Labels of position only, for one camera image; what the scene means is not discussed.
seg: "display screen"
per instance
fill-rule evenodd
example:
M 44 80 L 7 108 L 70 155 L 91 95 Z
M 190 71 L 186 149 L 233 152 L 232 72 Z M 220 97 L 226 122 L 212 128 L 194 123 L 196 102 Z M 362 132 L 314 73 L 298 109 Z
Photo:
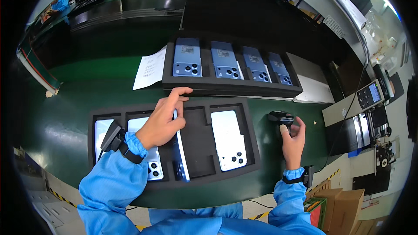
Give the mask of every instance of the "display screen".
M 369 86 L 370 92 L 372 93 L 373 102 L 380 101 L 380 95 L 378 86 L 376 84 L 372 84 Z

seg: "finger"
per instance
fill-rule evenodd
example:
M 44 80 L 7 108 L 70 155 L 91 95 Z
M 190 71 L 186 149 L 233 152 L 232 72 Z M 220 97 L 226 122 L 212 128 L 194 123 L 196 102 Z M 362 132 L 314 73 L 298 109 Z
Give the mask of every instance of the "finger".
M 299 123 L 299 133 L 298 135 L 301 135 L 303 137 L 305 137 L 305 130 L 306 130 L 306 125 L 305 123 L 302 121 L 302 119 L 300 119 L 299 116 L 295 117 L 296 122 Z
M 174 107 L 175 103 L 179 100 L 179 96 L 185 93 L 191 93 L 193 89 L 189 87 L 176 87 L 171 90 L 171 93 L 167 99 L 168 107 Z
M 282 124 L 279 126 L 280 133 L 282 134 L 283 142 L 290 140 L 292 137 L 289 135 L 289 130 L 286 125 Z
M 185 119 L 183 117 L 177 117 L 167 124 L 169 126 L 170 133 L 174 134 L 185 127 Z
M 180 102 L 187 102 L 189 100 L 189 97 L 187 96 L 179 96 L 179 101 Z
M 183 117 L 183 102 L 182 101 L 178 101 L 175 104 L 174 108 L 177 109 L 177 117 Z

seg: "blue uniform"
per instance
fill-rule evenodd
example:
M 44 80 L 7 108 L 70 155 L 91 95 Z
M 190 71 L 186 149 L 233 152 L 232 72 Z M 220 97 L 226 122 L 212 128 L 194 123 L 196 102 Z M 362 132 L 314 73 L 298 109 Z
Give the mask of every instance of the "blue uniform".
M 51 5 L 53 10 L 63 12 L 65 9 L 70 7 L 69 0 L 58 0 L 55 4 Z
M 128 132 L 125 143 L 134 154 L 146 156 L 148 151 Z M 304 169 L 284 171 L 289 180 L 299 178 Z M 268 215 L 269 224 L 244 220 L 241 203 L 193 210 L 149 210 L 152 226 L 140 232 L 126 216 L 125 208 L 140 196 L 147 184 L 148 164 L 134 164 L 121 152 L 110 151 L 102 156 L 91 172 L 81 180 L 79 191 L 84 205 L 77 210 L 87 234 L 314 234 L 325 235 L 311 225 L 310 214 L 304 212 L 305 186 L 299 182 L 274 187 L 277 206 Z

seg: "barcode scanner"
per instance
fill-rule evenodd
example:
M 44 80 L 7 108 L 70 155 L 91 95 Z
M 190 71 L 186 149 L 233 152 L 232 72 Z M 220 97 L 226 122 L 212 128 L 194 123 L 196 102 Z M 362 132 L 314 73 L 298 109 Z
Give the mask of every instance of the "barcode scanner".
M 295 118 L 293 117 L 293 115 L 285 111 L 272 111 L 268 114 L 268 120 L 276 123 L 277 137 L 281 137 L 282 135 L 279 129 L 280 125 L 282 124 L 286 125 L 287 129 L 289 130 L 289 135 L 292 136 L 290 132 L 290 126 L 295 121 Z

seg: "worker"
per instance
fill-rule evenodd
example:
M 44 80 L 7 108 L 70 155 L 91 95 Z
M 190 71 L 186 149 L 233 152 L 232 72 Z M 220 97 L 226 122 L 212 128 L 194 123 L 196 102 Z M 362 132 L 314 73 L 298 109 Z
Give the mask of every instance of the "worker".
M 69 7 L 69 0 L 54 0 L 51 2 L 52 11 L 49 11 L 49 13 L 63 12 L 65 9 Z
M 145 125 L 136 133 L 127 132 L 125 143 L 129 151 L 146 157 L 148 149 L 167 143 L 175 133 L 184 128 L 183 102 L 189 98 L 188 87 L 174 88 L 167 98 L 160 99 Z M 174 109 L 178 117 L 172 120 Z M 283 137 L 283 155 L 287 182 L 301 177 L 300 167 L 305 144 L 305 124 L 295 118 L 300 126 L 292 126 L 292 137 L 286 126 L 280 126 Z M 125 208 L 141 195 L 147 184 L 148 163 L 139 164 L 125 158 L 120 150 L 109 151 L 80 182 L 79 191 L 84 205 L 77 210 L 87 234 L 139 234 L 139 230 L 126 216 Z M 268 215 L 269 224 L 243 219 L 242 203 L 197 210 L 149 209 L 151 226 L 142 234 L 318 234 L 325 235 L 311 225 L 310 213 L 304 212 L 306 187 L 302 182 L 286 184 L 279 181 L 274 187 L 277 206 Z

